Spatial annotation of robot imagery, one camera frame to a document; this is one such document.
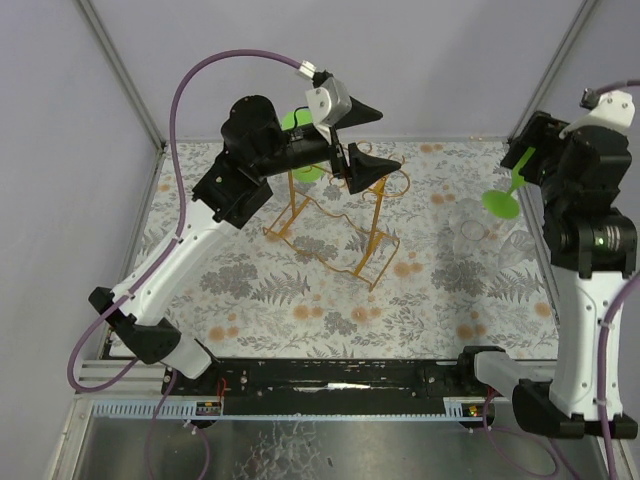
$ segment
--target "gold wire rack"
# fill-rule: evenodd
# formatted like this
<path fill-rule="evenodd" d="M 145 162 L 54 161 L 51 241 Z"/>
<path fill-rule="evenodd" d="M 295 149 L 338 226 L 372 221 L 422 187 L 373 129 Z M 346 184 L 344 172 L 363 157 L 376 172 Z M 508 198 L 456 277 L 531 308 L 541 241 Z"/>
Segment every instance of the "gold wire rack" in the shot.
<path fill-rule="evenodd" d="M 404 164 L 405 163 L 405 158 L 402 157 L 401 159 L 401 163 Z M 322 170 L 323 172 L 327 173 L 330 175 L 329 177 L 329 183 L 332 184 L 333 180 L 335 180 L 335 177 L 332 176 L 331 171 L 327 170 L 326 168 L 320 166 L 320 165 L 312 165 L 311 168 L 318 168 L 320 170 Z M 373 289 L 376 287 L 376 285 L 378 284 L 378 282 L 380 281 L 380 279 L 382 278 L 382 275 L 384 275 L 384 272 L 387 270 L 387 267 L 389 266 L 389 264 L 391 263 L 391 261 L 393 260 L 393 257 L 396 255 L 396 253 L 398 252 L 398 249 L 400 248 L 400 239 L 398 237 L 395 237 L 393 235 L 389 235 L 386 232 L 383 232 L 382 230 L 378 229 L 378 218 L 380 216 L 380 210 L 382 208 L 382 200 L 384 198 L 397 198 L 397 197 L 401 197 L 402 195 L 404 195 L 405 193 L 407 193 L 407 191 L 409 191 L 409 187 L 411 186 L 411 180 L 409 179 L 409 175 L 407 175 L 405 172 L 403 172 L 402 170 L 399 170 L 399 173 L 401 173 L 402 175 L 404 175 L 404 177 L 407 180 L 407 186 L 404 190 L 402 190 L 399 193 L 387 193 L 385 192 L 385 185 L 387 183 L 387 179 L 388 179 L 388 175 L 386 177 L 381 178 L 380 180 L 378 180 L 374 185 L 372 185 L 371 187 L 367 188 L 367 190 L 365 190 L 362 193 L 362 198 L 365 198 L 365 195 L 367 194 L 372 194 L 375 195 L 376 197 L 376 201 L 375 201 L 375 209 L 374 209 L 374 213 L 373 213 L 373 221 L 371 223 L 371 229 L 370 230 L 365 230 L 361 227 L 358 227 L 355 223 L 353 223 L 353 221 L 349 218 L 349 216 L 346 213 L 341 213 L 341 214 L 334 214 L 331 213 L 327 210 L 325 210 L 322 206 L 320 206 L 320 204 L 312 197 L 310 197 L 309 195 L 302 193 L 301 191 L 297 190 L 295 188 L 295 184 L 293 181 L 293 173 L 290 171 L 289 172 L 289 204 L 282 210 L 282 212 L 280 213 L 280 215 L 278 215 L 278 218 L 275 219 L 275 221 L 271 224 L 270 227 L 263 227 L 262 228 L 262 232 L 265 235 L 276 235 L 278 238 L 280 238 L 281 240 L 283 240 L 291 249 L 293 249 L 295 252 L 299 253 L 300 255 L 304 255 L 304 256 L 308 256 L 308 257 L 315 257 L 317 260 L 319 260 L 325 267 L 327 267 L 328 269 L 336 272 L 336 273 L 347 273 L 349 275 L 352 275 L 353 277 L 356 277 L 360 280 L 362 280 L 363 282 L 365 282 L 366 284 L 369 285 L 369 291 L 373 291 Z M 296 207 L 296 196 L 300 195 L 303 197 L 302 203 Z M 329 262 L 327 262 L 326 259 L 322 258 L 322 256 L 318 255 L 316 252 L 308 252 L 305 250 L 301 250 L 298 247 L 296 247 L 295 245 L 293 245 L 291 242 L 289 242 L 289 240 L 287 240 L 285 238 L 286 232 L 289 229 L 289 227 L 293 224 L 293 222 L 296 220 L 296 218 L 298 218 L 298 216 L 302 213 L 302 211 L 310 204 L 314 204 L 324 215 L 331 217 L 331 218 L 335 218 L 335 219 L 339 219 L 339 218 L 344 218 L 347 220 L 347 222 L 349 222 L 349 224 L 351 225 L 351 227 L 353 227 L 354 230 L 360 232 L 360 233 L 364 233 L 366 235 L 369 235 L 369 239 L 367 242 L 367 249 L 364 252 L 364 255 L 362 256 L 362 259 L 360 260 L 360 262 L 358 263 L 358 265 L 356 266 L 356 268 L 354 270 L 349 270 L 349 269 L 345 269 L 345 268 L 336 268 L 333 265 L 329 264 Z M 278 224 L 278 222 L 280 222 L 282 220 L 282 218 L 287 214 L 287 212 L 290 213 L 290 217 L 288 218 L 288 220 L 285 221 L 284 225 L 282 225 L 282 227 L 279 230 L 276 230 L 276 225 Z M 370 280 L 366 277 L 364 277 L 362 275 L 362 270 L 363 268 L 367 265 L 367 262 L 369 261 L 369 259 L 371 258 L 371 255 L 375 252 L 377 246 L 380 244 L 380 242 L 382 241 L 382 239 L 387 238 L 391 241 L 391 243 L 395 246 L 395 249 L 393 250 L 393 253 L 389 256 L 389 259 L 387 260 L 387 262 L 385 263 L 384 267 L 380 270 L 380 273 L 377 275 L 377 277 L 374 280 Z"/>

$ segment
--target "floral pattern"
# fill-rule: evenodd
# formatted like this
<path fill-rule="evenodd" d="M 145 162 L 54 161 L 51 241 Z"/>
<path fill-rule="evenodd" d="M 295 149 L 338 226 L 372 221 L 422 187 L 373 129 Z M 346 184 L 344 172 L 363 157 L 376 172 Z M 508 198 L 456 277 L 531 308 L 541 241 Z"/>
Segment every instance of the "floral pattern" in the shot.
<path fill-rule="evenodd" d="M 289 201 L 287 177 L 279 175 L 269 181 L 273 198 L 232 242 L 203 259 L 172 300 L 167 319 L 219 356 L 455 358 L 465 345 L 496 344 L 516 358 L 555 358 L 555 314 L 526 221 L 497 219 L 479 201 L 485 191 L 509 186 L 509 172 L 499 167 L 503 145 L 371 147 L 372 155 L 404 157 L 411 179 L 406 195 L 382 205 L 378 226 L 400 238 L 400 247 L 373 292 L 263 235 Z M 187 188 L 220 149 L 215 143 L 178 145 Z M 342 183 L 325 175 L 297 186 L 366 230 L 373 196 L 350 196 Z M 404 177 L 392 174 L 387 192 L 405 186 Z M 175 174 L 165 161 L 136 264 L 174 228 L 177 212 Z M 368 235 L 309 205 L 287 240 L 336 268 L 354 268 Z M 381 241 L 363 274 L 375 278 L 394 248 Z M 112 341 L 112 356 L 127 355 L 117 338 Z"/>

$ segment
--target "green plastic object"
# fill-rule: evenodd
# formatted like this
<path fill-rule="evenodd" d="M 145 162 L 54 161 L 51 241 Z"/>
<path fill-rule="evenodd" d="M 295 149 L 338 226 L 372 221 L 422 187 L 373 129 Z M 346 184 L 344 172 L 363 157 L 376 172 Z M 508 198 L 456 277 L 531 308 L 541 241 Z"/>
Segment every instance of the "green plastic object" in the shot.
<path fill-rule="evenodd" d="M 298 119 L 298 126 L 312 123 L 311 113 L 309 110 L 298 110 L 296 112 L 287 113 L 282 119 L 282 129 L 290 130 L 295 125 L 295 118 Z M 293 178 L 302 183 L 313 183 L 318 180 L 324 172 L 313 166 L 296 168 L 293 171 Z"/>
<path fill-rule="evenodd" d="M 533 147 L 527 148 L 527 151 L 524 152 L 522 157 L 520 157 L 516 166 L 513 167 L 513 170 L 511 171 L 511 187 L 509 190 L 506 192 L 501 190 L 489 190 L 482 195 L 482 204 L 484 205 L 484 208 L 489 210 L 496 217 L 511 220 L 520 215 L 520 205 L 511 195 L 518 188 L 527 183 L 525 182 L 524 177 L 520 175 L 520 170 L 527 164 L 535 151 L 536 149 Z"/>

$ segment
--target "tabletop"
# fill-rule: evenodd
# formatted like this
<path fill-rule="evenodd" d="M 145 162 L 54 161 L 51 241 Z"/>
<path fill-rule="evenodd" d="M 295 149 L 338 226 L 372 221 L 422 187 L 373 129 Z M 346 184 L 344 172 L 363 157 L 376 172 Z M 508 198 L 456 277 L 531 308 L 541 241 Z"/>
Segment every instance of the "tabletop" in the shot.
<path fill-rule="evenodd" d="M 221 143 L 178 144 L 188 189 L 213 164 Z M 273 197 L 233 241 L 210 251 L 180 286 L 166 318 L 217 356 L 456 358 L 465 345 L 495 344 L 514 358 L 555 358 L 556 316 L 537 264 L 537 246 L 522 217 L 502 220 L 480 198 L 507 190 L 510 172 L 499 162 L 500 142 L 360 142 L 362 151 L 404 161 L 410 179 L 401 197 L 385 198 L 378 228 L 400 239 L 373 291 L 301 255 L 273 234 L 264 235 L 289 202 L 287 175 L 269 180 Z M 392 174 L 387 192 L 406 179 Z M 324 175 L 296 188 L 328 212 L 346 213 L 371 228 L 373 195 L 349 195 Z M 165 160 L 144 228 L 136 265 L 174 228 L 178 196 Z M 284 234 L 298 249 L 338 268 L 353 268 L 368 236 L 344 218 L 308 207 Z M 391 258 L 381 241 L 371 278 Z M 112 336 L 110 355 L 128 350 Z"/>

